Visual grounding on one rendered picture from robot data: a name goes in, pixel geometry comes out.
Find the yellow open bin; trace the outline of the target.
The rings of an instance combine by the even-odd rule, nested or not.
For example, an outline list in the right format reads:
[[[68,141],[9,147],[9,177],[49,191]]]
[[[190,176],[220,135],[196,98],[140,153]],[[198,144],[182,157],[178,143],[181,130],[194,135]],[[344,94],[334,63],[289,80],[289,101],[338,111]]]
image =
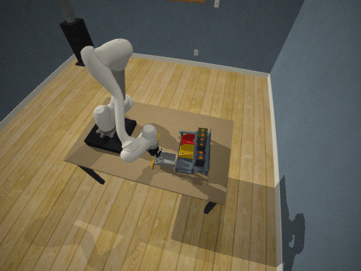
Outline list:
[[[192,159],[193,158],[193,150],[194,150],[194,145],[183,144],[180,146],[179,157]],[[184,153],[184,154],[182,154],[182,153]]]

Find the red open bin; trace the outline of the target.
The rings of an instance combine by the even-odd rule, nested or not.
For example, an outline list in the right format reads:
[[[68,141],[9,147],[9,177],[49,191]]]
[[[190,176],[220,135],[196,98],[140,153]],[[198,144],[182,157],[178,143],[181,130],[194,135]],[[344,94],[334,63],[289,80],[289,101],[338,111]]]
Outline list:
[[[181,140],[181,144],[192,144],[194,145],[193,140],[195,139],[195,135],[194,134],[185,134],[182,136],[182,140]]]

